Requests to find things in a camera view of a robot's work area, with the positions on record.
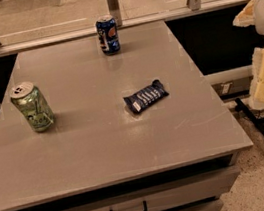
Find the blue pepsi can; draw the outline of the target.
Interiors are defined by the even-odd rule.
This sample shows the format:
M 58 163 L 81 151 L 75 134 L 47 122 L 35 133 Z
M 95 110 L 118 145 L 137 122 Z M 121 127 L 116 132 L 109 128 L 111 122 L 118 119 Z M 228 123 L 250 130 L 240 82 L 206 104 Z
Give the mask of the blue pepsi can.
M 116 54 L 121 46 L 113 16 L 101 16 L 98 18 L 95 25 L 102 52 L 107 55 Z

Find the green soda can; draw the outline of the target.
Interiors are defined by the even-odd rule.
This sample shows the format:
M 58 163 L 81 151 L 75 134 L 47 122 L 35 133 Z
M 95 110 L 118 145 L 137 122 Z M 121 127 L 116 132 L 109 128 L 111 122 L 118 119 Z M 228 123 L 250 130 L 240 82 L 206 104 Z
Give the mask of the green soda can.
M 35 132 L 46 131 L 55 122 L 47 100 L 33 83 L 26 81 L 16 84 L 10 96 L 10 101 Z

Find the dark blue snack packet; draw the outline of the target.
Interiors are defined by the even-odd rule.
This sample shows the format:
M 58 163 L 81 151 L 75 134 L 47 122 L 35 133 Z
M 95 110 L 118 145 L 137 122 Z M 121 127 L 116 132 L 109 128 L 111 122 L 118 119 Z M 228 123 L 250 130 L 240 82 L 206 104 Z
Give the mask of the dark blue snack packet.
M 131 112 L 139 115 L 168 95 L 160 80 L 153 80 L 151 85 L 147 85 L 147 87 L 131 94 L 131 96 L 126 96 L 124 102 Z

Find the white horizontal railing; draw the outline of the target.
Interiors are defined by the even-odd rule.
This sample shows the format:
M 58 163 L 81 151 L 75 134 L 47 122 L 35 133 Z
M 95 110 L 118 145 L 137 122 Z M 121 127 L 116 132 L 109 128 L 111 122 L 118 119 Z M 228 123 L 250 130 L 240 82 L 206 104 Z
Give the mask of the white horizontal railing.
M 204 14 L 205 12 L 222 10 L 227 7 L 239 6 L 247 3 L 250 0 L 215 0 L 201 3 L 198 9 L 191 10 L 189 7 L 183 7 L 181 9 L 175 9 L 170 11 L 165 11 L 164 13 L 158 12 L 157 14 L 141 16 L 136 18 L 124 19 L 119 25 L 116 23 L 116 28 L 111 28 L 106 24 L 106 29 L 109 29 L 111 35 L 114 31 L 120 29 L 131 28 L 132 26 L 153 23 L 154 21 L 171 21 L 176 19 L 182 19 L 188 16 Z M 99 31 L 97 26 L 91 28 L 85 28 L 77 30 L 74 32 L 62 33 L 61 35 L 45 37 L 40 39 L 34 39 L 33 41 L 17 43 L 6 45 L 5 47 L 0 47 L 0 58 L 7 55 L 18 54 L 18 52 L 24 52 L 33 50 L 35 48 L 41 48 L 46 46 L 52 46 L 53 44 L 74 41 L 74 39 L 86 38 L 91 36 L 99 36 Z

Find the grey drawer cabinet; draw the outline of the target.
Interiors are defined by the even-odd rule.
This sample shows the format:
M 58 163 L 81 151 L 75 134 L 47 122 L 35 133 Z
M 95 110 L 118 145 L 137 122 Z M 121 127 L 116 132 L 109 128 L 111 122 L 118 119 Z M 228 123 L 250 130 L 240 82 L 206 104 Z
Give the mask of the grey drawer cabinet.
M 55 124 L 35 133 L 0 111 L 0 211 L 220 211 L 250 138 L 165 23 L 20 53 L 12 83 L 35 83 Z M 168 96 L 140 114 L 124 98 L 160 80 Z

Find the middle metal railing bracket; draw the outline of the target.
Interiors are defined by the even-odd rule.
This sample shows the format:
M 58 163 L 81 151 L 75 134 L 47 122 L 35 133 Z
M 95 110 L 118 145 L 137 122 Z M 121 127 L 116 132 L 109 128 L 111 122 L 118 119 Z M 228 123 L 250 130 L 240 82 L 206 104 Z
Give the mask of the middle metal railing bracket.
M 119 6 L 119 0 L 106 0 L 107 1 L 107 7 L 109 7 L 109 13 L 113 18 L 115 19 L 115 22 L 117 23 L 117 26 L 122 26 L 122 17 L 121 17 L 121 11 Z

